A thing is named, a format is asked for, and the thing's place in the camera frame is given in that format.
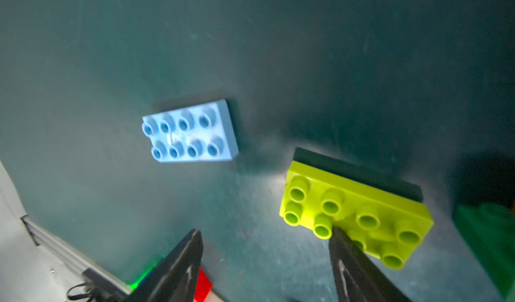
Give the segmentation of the red lego brick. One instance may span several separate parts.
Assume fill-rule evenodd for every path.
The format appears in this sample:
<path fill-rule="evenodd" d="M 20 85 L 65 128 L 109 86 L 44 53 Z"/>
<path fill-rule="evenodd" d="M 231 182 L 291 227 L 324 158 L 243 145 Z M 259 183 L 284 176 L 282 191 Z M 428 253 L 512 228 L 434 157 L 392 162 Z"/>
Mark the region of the red lego brick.
<path fill-rule="evenodd" d="M 210 292 L 213 289 L 213 284 L 210 282 L 208 277 L 202 268 L 199 269 L 197 286 L 194 294 L 194 302 L 205 302 Z"/>

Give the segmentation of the lime green lego plate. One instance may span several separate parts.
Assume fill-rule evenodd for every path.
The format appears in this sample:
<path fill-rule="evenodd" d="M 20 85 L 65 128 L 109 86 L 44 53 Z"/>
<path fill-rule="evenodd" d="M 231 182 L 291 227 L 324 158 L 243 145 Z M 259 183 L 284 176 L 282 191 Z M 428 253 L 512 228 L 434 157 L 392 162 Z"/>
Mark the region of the lime green lego plate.
<path fill-rule="evenodd" d="M 280 216 L 322 240 L 339 228 L 361 251 L 394 270 L 404 267 L 434 226 L 422 203 L 298 161 L 286 176 Z"/>

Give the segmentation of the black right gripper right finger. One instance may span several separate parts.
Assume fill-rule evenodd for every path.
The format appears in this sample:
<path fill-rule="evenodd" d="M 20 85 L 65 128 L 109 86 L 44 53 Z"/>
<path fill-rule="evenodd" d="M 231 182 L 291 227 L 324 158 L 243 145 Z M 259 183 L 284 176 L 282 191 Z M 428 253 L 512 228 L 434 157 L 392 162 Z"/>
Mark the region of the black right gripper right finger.
<path fill-rule="evenodd" d="M 339 301 L 410 302 L 341 229 L 334 227 L 329 255 Z"/>

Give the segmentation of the dark green lego plate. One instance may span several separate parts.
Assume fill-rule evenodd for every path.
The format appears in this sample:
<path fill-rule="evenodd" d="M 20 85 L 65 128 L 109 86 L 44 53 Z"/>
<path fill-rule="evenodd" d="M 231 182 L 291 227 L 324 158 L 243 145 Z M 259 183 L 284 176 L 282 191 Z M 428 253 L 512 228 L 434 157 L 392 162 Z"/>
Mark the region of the dark green lego plate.
<path fill-rule="evenodd" d="M 459 205 L 453 220 L 504 301 L 514 301 L 514 213 L 496 203 Z"/>

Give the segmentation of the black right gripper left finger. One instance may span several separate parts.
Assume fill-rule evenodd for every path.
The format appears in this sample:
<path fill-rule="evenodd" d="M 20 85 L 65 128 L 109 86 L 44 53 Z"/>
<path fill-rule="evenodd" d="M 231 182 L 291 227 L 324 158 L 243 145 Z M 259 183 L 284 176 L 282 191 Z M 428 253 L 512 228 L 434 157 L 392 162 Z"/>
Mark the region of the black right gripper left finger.
<path fill-rule="evenodd" d="M 130 293 L 126 301 L 193 301 L 203 256 L 199 230 L 191 230 Z"/>

